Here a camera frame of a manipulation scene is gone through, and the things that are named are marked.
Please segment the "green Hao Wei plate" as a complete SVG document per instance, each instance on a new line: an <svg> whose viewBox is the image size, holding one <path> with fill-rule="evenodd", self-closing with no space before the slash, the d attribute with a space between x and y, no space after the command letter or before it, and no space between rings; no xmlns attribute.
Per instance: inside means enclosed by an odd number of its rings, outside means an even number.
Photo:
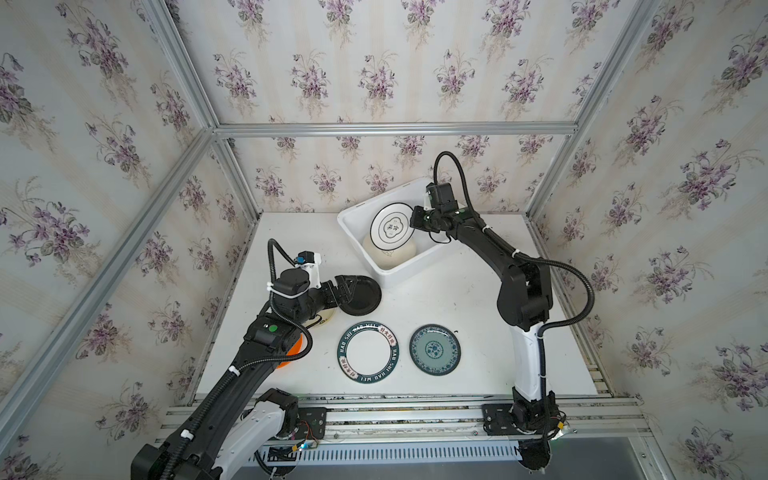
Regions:
<svg viewBox="0 0 768 480"><path fill-rule="evenodd" d="M340 338L336 357L343 374L358 384L374 384L389 377L400 359L400 344L386 325L364 321Z"/></svg>

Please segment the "blue floral small plate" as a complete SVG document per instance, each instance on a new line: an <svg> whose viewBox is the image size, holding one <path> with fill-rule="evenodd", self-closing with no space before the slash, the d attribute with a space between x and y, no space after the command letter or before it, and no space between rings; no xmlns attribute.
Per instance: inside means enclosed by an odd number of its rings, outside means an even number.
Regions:
<svg viewBox="0 0 768 480"><path fill-rule="evenodd" d="M461 345L455 334L437 324L419 327L409 340L409 354L415 366L431 376L452 373L461 360Z"/></svg>

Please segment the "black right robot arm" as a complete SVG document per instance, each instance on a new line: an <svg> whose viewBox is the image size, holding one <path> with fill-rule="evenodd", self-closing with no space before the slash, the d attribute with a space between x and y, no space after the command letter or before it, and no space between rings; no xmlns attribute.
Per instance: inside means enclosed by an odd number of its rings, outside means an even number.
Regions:
<svg viewBox="0 0 768 480"><path fill-rule="evenodd" d="M533 431L541 430L546 421L558 421L556 396L547 387L545 334L575 325L591 314L596 295L590 280L568 263L528 255L497 234L475 210L465 172L454 153L437 155L426 197L428 206L413 209L410 227L429 235L443 234L468 247L500 281L496 309L511 328L517 367L511 407L515 424ZM573 275L586 293L582 310L565 320L550 319L553 268Z"/></svg>

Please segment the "black glossy plate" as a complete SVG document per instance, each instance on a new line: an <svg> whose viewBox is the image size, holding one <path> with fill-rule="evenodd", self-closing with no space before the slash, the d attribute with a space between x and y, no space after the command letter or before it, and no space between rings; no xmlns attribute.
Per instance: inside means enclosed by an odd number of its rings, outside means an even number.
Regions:
<svg viewBox="0 0 768 480"><path fill-rule="evenodd" d="M349 276L346 283L352 290L352 296L349 301L340 306L343 312L362 317L378 308L382 300L382 290L376 280L368 276L356 275Z"/></svg>

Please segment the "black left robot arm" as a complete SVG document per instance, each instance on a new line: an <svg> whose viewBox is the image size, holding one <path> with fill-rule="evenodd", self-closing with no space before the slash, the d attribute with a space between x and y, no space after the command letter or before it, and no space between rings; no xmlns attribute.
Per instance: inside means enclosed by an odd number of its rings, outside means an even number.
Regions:
<svg viewBox="0 0 768 480"><path fill-rule="evenodd" d="M285 250L267 243L268 299L248 326L230 365L202 403L161 446L146 444L130 466L133 479L229 479L272 438L289 436L297 425L298 400L271 388L254 394L282 363L298 361L314 341L306 324L323 310L354 298L358 275L322 281L321 257L303 251L286 256L279 272L275 257Z"/></svg>

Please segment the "cream bear plate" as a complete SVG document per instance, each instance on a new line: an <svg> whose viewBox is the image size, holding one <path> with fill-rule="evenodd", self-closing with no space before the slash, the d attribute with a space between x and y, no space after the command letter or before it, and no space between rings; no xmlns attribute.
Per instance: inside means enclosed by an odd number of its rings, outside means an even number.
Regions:
<svg viewBox="0 0 768 480"><path fill-rule="evenodd" d="M385 251L376 247L370 236L363 241L363 249L370 256L373 262L382 270L390 270L407 262L418 253L417 245L413 240L398 249Z"/></svg>

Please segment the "beige plate with calligraphy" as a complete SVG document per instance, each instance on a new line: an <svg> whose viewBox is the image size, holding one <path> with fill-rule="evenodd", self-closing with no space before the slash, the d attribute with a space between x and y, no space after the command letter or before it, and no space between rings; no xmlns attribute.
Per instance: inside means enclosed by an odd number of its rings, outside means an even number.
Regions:
<svg viewBox="0 0 768 480"><path fill-rule="evenodd" d="M328 308L318 312L312 319L305 325L307 329L311 329L315 326L327 323L335 314L336 308Z"/></svg>

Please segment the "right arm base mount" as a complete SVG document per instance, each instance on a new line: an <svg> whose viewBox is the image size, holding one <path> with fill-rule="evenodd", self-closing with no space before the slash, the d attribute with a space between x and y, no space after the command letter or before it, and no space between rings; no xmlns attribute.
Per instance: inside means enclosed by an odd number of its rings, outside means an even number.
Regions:
<svg viewBox="0 0 768 480"><path fill-rule="evenodd" d="M511 402L485 403L481 410L483 430L488 436L526 437L518 441L518 462L523 467L538 471L549 465L552 458L550 442L562 431L567 420L553 392L529 400L513 388Z"/></svg>

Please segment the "white plate with quatrefoil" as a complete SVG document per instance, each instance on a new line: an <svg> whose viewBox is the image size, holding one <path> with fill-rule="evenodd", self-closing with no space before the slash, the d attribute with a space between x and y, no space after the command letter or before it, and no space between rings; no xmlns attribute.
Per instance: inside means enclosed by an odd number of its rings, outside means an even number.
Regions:
<svg viewBox="0 0 768 480"><path fill-rule="evenodd" d="M410 225L413 208L402 202L382 207L370 224L372 244L382 251L394 251L403 247L411 238L414 228Z"/></svg>

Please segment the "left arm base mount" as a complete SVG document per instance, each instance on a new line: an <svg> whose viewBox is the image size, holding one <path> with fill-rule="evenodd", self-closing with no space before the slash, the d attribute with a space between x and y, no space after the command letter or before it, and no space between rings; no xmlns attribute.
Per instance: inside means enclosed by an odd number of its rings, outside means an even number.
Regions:
<svg viewBox="0 0 768 480"><path fill-rule="evenodd" d="M294 469L298 453L311 450L325 438L328 409L325 407L300 407L299 400L293 394L277 388L270 388L256 400L253 408L247 409L240 416L241 424L246 428L249 442L257 434L266 438L288 442L287 446L269 447L260 452L261 444L253 453L253 458L270 479L284 479Z"/></svg>

